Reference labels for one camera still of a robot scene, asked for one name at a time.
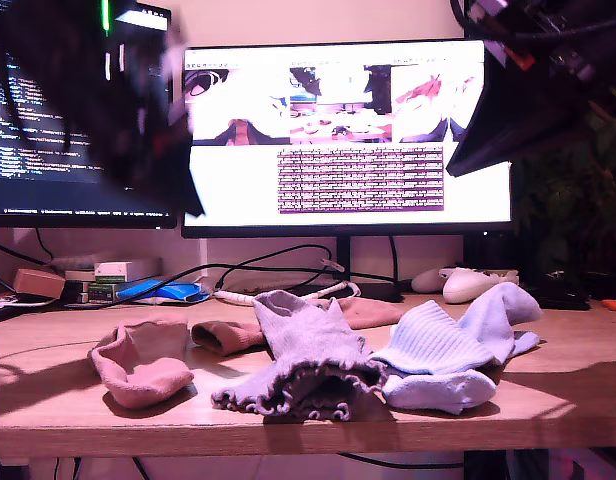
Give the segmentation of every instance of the stack of boxes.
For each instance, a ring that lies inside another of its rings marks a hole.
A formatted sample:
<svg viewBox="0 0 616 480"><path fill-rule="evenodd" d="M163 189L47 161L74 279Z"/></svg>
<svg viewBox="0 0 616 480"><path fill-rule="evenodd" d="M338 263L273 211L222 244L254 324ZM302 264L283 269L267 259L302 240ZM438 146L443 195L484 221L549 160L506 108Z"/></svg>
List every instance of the stack of boxes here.
<svg viewBox="0 0 616 480"><path fill-rule="evenodd" d="M161 258L101 262L92 270L69 270L61 298L66 303L110 303L119 292L161 272Z"/></svg>

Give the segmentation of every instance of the light blue sock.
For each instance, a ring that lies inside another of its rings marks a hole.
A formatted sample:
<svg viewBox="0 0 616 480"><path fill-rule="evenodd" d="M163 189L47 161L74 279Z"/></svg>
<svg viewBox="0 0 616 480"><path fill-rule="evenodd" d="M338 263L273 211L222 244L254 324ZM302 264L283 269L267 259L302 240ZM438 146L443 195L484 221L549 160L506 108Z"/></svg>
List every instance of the light blue sock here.
<svg viewBox="0 0 616 480"><path fill-rule="evenodd" d="M507 282L476 298L459 320L459 326L492 352L492 364L501 365L539 344L537 335L514 332L512 326L534 322L540 317L537 301L524 289Z"/></svg>
<svg viewBox="0 0 616 480"><path fill-rule="evenodd" d="M407 374L446 374L485 365L493 354L430 300L406 312L388 345L370 358Z"/></svg>
<svg viewBox="0 0 616 480"><path fill-rule="evenodd" d="M495 384L481 372L404 375L391 372L383 387L388 405L407 410L432 409L459 415L495 395Z"/></svg>

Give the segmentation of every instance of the monitor stand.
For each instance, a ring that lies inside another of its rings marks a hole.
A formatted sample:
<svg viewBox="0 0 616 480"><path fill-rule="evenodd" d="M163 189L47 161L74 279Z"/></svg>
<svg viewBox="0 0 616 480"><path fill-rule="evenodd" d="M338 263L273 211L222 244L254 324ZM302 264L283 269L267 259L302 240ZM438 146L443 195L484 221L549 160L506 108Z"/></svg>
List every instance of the monitor stand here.
<svg viewBox="0 0 616 480"><path fill-rule="evenodd" d="M342 273L340 275L333 275L335 278L339 280L349 280L350 281L350 236L349 235L341 235L337 236L337 263L344 267L346 273ZM394 283L381 282L381 283L358 283L355 282L359 289L361 290L361 296L363 298L370 298L372 300L382 300L384 302L390 303L401 303L403 301L403 297L401 296L401 291L398 285ZM297 296L307 295L309 293L316 292L323 287L318 287L315 285L305 285L299 288L293 288L290 292L294 293ZM339 292L335 292L330 295L335 298L347 297L350 295L350 292L346 290L341 290Z"/></svg>

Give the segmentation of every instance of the monitor screen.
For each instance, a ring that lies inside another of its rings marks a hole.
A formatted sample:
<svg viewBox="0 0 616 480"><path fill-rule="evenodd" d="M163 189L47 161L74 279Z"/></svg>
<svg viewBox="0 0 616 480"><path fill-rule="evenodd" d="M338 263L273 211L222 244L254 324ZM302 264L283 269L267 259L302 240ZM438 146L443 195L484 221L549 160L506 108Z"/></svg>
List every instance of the monitor screen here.
<svg viewBox="0 0 616 480"><path fill-rule="evenodd" d="M0 9L9 0L0 0ZM111 25L116 34L166 32L170 11L135 4ZM130 49L120 49L132 63ZM160 75L159 65L149 65ZM45 101L40 89L11 58L9 81L14 100L33 147L24 143L11 122L0 88L0 226L173 228L177 219L160 205L132 190L109 184L101 167L88 161L88 138L74 132L63 151L63 120ZM171 88L163 101L171 99Z"/></svg>
<svg viewBox="0 0 616 480"><path fill-rule="evenodd" d="M511 221L510 166L445 168L481 41L193 48L183 93L205 215L184 236L462 232Z"/></svg>

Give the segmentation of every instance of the green leaves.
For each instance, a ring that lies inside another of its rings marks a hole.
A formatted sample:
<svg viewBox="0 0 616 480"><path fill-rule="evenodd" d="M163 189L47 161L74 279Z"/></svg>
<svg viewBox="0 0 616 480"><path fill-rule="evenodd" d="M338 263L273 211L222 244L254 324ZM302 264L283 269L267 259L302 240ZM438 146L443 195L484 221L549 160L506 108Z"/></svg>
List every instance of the green leaves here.
<svg viewBox="0 0 616 480"><path fill-rule="evenodd" d="M512 173L515 231L534 242L527 250L540 271L616 269L616 122L591 141L515 162Z"/></svg>

